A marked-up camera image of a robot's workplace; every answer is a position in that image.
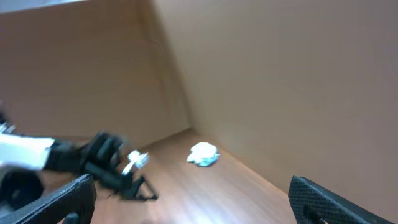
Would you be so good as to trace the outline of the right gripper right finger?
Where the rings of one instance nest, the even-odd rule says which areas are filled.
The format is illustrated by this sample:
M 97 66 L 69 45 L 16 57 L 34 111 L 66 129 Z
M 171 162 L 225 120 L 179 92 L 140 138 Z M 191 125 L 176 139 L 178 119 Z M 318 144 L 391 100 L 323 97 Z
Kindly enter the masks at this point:
M 299 224 L 392 224 L 305 177 L 292 177 L 288 198 Z

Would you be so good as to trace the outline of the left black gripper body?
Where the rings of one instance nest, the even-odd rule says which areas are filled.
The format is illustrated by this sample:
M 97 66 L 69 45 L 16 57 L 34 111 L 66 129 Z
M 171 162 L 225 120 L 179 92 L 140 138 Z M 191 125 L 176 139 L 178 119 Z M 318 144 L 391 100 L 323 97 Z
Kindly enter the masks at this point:
M 133 175 L 122 175 L 115 170 L 106 170 L 92 162 L 87 162 L 83 168 L 84 173 L 91 175 L 95 180 L 108 189 L 119 193 L 124 199 L 134 199 L 137 188 L 133 184 Z

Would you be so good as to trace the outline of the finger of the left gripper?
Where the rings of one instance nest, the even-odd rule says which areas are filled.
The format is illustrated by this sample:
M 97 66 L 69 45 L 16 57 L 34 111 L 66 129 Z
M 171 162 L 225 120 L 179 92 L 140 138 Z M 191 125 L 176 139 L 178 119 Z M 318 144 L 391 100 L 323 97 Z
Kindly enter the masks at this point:
M 148 201 L 148 200 L 157 200 L 158 198 L 159 194 L 144 175 L 141 175 L 132 182 L 132 188 L 131 188 L 132 200 Z

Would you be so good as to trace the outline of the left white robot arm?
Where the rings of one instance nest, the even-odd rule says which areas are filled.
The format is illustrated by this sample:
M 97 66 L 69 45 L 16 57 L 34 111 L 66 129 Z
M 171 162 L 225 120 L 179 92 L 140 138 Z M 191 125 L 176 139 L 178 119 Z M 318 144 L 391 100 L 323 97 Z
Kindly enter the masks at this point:
M 1 116 L 1 210 L 20 209 L 39 199 L 44 185 L 39 172 L 67 172 L 77 177 L 90 175 L 123 200 L 157 200 L 158 193 L 144 176 L 135 177 L 148 161 L 148 154 L 132 151 L 127 165 L 122 162 L 123 140 L 99 132 L 86 144 L 63 139 L 16 134 L 15 127 Z

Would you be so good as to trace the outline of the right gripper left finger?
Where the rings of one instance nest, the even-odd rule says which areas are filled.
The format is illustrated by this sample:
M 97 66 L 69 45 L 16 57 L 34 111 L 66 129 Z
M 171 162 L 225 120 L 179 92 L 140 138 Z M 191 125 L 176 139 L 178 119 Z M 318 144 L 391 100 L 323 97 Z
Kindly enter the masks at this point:
M 82 175 L 63 187 L 1 217 L 1 224 L 90 224 L 96 189 L 90 175 Z

